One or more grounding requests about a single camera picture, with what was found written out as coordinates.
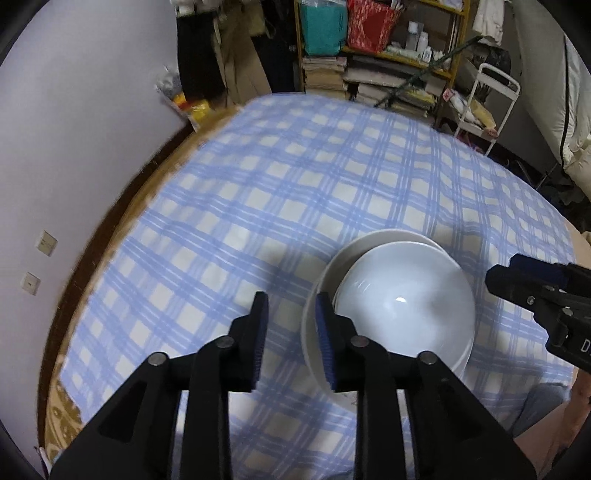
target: wall outlet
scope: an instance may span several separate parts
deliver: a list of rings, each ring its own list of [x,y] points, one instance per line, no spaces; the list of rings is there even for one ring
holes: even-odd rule
[[[43,231],[41,234],[39,241],[37,242],[37,249],[41,252],[46,254],[48,257],[51,256],[54,249],[56,248],[57,240],[55,237],[51,236],[46,231]]]
[[[30,293],[31,295],[36,295],[40,283],[41,280],[39,280],[32,273],[27,272],[25,273],[25,276],[22,278],[21,287],[27,293]]]

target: plastic container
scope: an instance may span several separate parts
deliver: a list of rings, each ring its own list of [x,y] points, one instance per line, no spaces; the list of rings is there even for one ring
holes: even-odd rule
[[[347,39],[345,2],[300,2],[304,46],[308,55],[336,55]]]
[[[425,48],[425,51],[423,52],[423,55],[421,56],[421,60],[425,63],[429,63],[431,61],[432,54],[433,52],[431,51],[431,47],[427,46],[427,48]]]
[[[416,22],[408,22],[408,35],[405,48],[407,50],[416,50],[418,43],[418,24]]]
[[[423,55],[423,52],[425,51],[425,48],[427,48],[428,45],[429,34],[427,32],[421,32],[417,42],[417,52],[419,53],[419,55]]]
[[[348,0],[347,45],[371,53],[383,51],[402,13],[374,0]]]

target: white bowl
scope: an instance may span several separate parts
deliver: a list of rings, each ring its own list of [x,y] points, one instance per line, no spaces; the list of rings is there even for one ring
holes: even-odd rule
[[[472,350],[472,289],[460,266],[429,245],[396,242],[368,251],[340,285],[335,312],[390,352],[431,350],[456,375]]]
[[[347,244],[333,257],[310,291],[306,300],[306,305],[304,306],[300,336],[306,365],[322,392],[325,393],[333,403],[352,412],[356,411],[356,393],[334,393],[330,389],[330,384],[326,381],[326,377],[324,376],[322,356],[318,346],[318,335],[316,333],[316,319],[314,317],[314,302],[316,301],[316,295],[320,291],[328,292],[331,301],[333,301],[335,293],[345,275],[363,254],[379,245],[401,241],[414,241],[431,245],[445,253],[445,250],[437,243],[419,233],[400,229],[385,229],[370,232]]]

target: stack of books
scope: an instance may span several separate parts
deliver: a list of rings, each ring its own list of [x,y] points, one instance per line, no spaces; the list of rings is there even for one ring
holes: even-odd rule
[[[417,71],[414,67],[390,61],[353,56],[343,80],[357,85],[356,102],[374,106]],[[437,105],[444,87],[444,80],[424,75],[399,92],[389,109],[414,118],[427,118]]]
[[[305,57],[302,66],[306,77],[306,93],[347,99],[343,83],[346,57]]]

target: person's leg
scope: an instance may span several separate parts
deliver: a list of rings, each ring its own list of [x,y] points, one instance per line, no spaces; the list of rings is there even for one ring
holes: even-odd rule
[[[569,400],[569,389],[560,384],[539,384],[527,395],[523,410],[509,432],[518,437],[548,413]]]
[[[544,476],[559,453],[556,439],[564,422],[563,403],[515,439],[515,443],[534,465],[538,476]]]

